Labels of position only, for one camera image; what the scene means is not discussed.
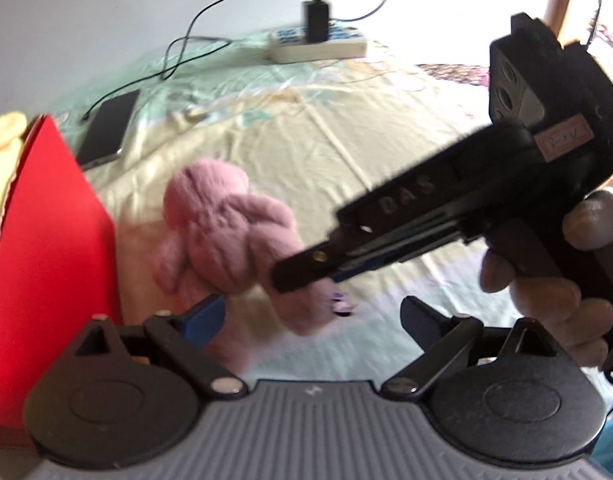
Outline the person right hand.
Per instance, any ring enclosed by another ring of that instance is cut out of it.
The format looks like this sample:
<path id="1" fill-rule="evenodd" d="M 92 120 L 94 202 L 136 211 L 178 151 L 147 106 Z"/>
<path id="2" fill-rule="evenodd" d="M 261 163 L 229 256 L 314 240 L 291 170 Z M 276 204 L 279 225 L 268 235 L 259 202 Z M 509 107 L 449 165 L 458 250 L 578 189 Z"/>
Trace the person right hand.
<path id="1" fill-rule="evenodd" d="M 613 245 L 613 188 L 603 188 L 572 209 L 563 220 L 564 238 L 574 248 Z M 608 356 L 603 336 L 613 326 L 613 307 L 599 298 L 584 299 L 564 278 L 524 278 L 489 249 L 480 270 L 484 292 L 511 291 L 519 313 L 538 320 L 581 367 L 602 367 Z"/>

